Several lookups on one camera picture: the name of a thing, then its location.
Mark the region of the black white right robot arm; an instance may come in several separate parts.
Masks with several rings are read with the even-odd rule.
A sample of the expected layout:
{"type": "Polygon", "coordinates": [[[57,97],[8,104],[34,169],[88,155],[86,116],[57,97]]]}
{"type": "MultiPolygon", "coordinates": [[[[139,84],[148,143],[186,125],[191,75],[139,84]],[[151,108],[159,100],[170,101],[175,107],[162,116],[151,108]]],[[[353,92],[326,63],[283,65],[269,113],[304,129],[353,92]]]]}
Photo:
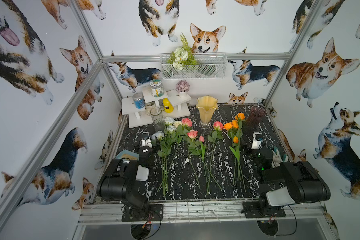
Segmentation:
{"type": "Polygon", "coordinates": [[[243,202],[242,213],[246,218],[285,217],[286,206],[330,199],[330,188],[309,162],[281,162],[273,167],[270,152],[269,149],[251,152],[259,182],[282,183],[283,187],[261,193],[257,201],[243,202]]]}

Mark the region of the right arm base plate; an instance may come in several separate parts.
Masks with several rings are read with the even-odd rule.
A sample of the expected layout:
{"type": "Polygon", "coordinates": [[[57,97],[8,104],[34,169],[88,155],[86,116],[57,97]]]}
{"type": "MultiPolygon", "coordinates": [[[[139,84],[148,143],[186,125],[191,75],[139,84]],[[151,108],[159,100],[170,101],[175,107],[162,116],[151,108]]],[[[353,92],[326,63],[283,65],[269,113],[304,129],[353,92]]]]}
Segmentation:
{"type": "Polygon", "coordinates": [[[283,207],[270,207],[268,205],[262,206],[260,202],[242,202],[242,214],[245,214],[248,219],[255,218],[282,218],[286,216],[283,207]]]}

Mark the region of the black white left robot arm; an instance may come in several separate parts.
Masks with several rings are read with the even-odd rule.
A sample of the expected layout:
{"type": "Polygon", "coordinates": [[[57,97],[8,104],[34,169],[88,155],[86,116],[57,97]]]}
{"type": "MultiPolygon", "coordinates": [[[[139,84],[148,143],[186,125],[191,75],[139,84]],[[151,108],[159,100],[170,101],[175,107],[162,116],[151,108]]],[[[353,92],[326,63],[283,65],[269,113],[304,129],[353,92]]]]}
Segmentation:
{"type": "Polygon", "coordinates": [[[150,146],[139,147],[138,152],[122,150],[113,158],[97,185],[97,196],[120,201],[124,206],[123,222],[151,221],[149,200],[136,187],[141,165],[152,158],[150,146]]]}

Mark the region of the orange rose top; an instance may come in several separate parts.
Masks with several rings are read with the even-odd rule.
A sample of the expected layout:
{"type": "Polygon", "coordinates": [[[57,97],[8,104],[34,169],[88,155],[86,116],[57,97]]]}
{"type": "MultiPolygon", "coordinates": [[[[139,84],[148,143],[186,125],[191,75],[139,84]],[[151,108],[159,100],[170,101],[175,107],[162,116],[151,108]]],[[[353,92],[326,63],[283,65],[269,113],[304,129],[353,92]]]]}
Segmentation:
{"type": "Polygon", "coordinates": [[[236,137],[240,140],[243,135],[243,127],[245,125],[244,113],[238,113],[233,121],[234,128],[236,129],[236,137]]]}

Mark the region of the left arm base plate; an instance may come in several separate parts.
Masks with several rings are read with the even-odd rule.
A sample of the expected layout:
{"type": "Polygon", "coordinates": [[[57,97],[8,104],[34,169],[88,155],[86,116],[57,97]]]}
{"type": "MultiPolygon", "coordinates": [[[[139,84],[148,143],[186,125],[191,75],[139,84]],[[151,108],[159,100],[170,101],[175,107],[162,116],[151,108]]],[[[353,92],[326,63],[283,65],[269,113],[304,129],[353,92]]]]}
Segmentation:
{"type": "Polygon", "coordinates": [[[164,205],[149,204],[142,210],[124,207],[122,213],[122,222],[160,222],[163,220],[164,205]]]}

